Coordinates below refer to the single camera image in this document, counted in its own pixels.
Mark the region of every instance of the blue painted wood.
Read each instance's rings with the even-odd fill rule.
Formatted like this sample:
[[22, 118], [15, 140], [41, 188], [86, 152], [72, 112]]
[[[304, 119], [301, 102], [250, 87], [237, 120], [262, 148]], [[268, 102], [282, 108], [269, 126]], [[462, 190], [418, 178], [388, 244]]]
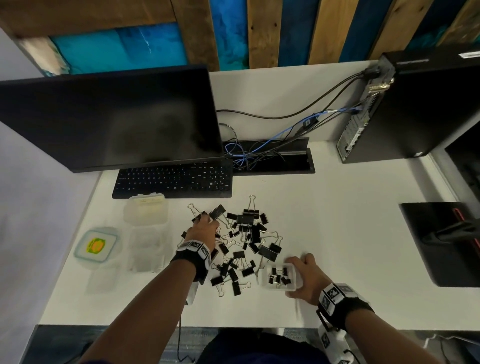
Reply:
[[177, 23], [53, 36], [51, 39], [70, 65], [71, 74], [188, 63]]
[[367, 59], [392, 0], [359, 0], [339, 62]]
[[319, 0], [283, 0], [278, 66], [307, 64]]
[[245, 70], [248, 65], [246, 0], [210, 0], [221, 71]]
[[435, 0], [407, 49], [435, 47], [467, 0]]

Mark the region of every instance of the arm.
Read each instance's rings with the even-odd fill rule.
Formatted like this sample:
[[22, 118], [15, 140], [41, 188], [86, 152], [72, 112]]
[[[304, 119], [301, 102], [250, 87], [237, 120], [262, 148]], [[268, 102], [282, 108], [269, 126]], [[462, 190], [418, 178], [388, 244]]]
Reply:
[[[304, 260], [288, 258], [300, 272], [303, 286], [289, 297], [300, 298], [317, 305], [320, 292], [332, 280], [317, 266], [312, 254]], [[372, 311], [359, 309], [347, 315], [345, 325], [350, 336], [369, 364], [440, 364], [430, 353], [411, 342]]]
[[[199, 240], [212, 251], [218, 221], [209, 223], [209, 219], [202, 215], [196, 220], [185, 240]], [[171, 262], [98, 337], [80, 362], [157, 364], [180, 319], [195, 274], [193, 263]]]

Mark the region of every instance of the desktop computer tower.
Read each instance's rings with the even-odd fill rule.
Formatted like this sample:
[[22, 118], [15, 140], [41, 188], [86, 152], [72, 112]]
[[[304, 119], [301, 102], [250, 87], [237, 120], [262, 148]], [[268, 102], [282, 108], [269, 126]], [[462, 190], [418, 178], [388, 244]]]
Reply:
[[428, 154], [480, 109], [480, 45], [383, 54], [337, 150], [343, 163]]

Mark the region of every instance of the black monitor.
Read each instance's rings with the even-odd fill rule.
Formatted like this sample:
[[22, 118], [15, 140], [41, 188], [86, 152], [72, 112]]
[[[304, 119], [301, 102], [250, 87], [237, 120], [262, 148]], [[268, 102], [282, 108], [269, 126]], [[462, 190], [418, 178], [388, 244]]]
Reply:
[[74, 172], [223, 158], [204, 66], [1, 82], [0, 121]]

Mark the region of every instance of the forearm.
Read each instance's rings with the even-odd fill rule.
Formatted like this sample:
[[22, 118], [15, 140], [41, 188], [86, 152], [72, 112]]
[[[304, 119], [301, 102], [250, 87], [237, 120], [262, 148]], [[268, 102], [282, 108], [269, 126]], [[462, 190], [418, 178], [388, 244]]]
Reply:
[[439, 364], [439, 362], [376, 314], [351, 312], [345, 326], [368, 364]]
[[157, 364], [195, 277], [186, 260], [170, 263], [122, 311], [82, 357], [112, 364]]

